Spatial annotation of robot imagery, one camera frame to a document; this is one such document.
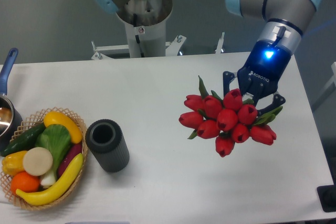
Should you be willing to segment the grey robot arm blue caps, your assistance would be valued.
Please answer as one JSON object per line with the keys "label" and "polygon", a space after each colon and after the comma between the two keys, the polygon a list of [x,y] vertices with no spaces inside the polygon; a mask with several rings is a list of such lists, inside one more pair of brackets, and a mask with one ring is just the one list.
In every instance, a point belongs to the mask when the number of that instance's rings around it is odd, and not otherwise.
{"label": "grey robot arm blue caps", "polygon": [[[94,0],[124,23],[132,58],[168,54],[166,21],[172,0]],[[240,92],[254,102],[273,95],[272,104],[260,109],[264,115],[284,104],[278,82],[318,10],[321,0],[225,0],[227,10],[241,17],[261,17],[266,25],[245,64],[237,73],[223,73],[224,93],[238,80]]]}

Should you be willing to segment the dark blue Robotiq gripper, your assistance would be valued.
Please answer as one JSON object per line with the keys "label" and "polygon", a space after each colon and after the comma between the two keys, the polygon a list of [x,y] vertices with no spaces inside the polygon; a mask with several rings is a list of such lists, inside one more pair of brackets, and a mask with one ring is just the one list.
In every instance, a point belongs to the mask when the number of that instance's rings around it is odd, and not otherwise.
{"label": "dark blue Robotiq gripper", "polygon": [[230,84],[237,78],[241,94],[251,95],[255,104],[260,99],[273,94],[272,103],[258,110],[258,117],[280,107],[286,99],[275,92],[290,59],[291,53],[288,51],[263,40],[256,42],[245,64],[238,72],[223,72],[224,97],[230,91]]}

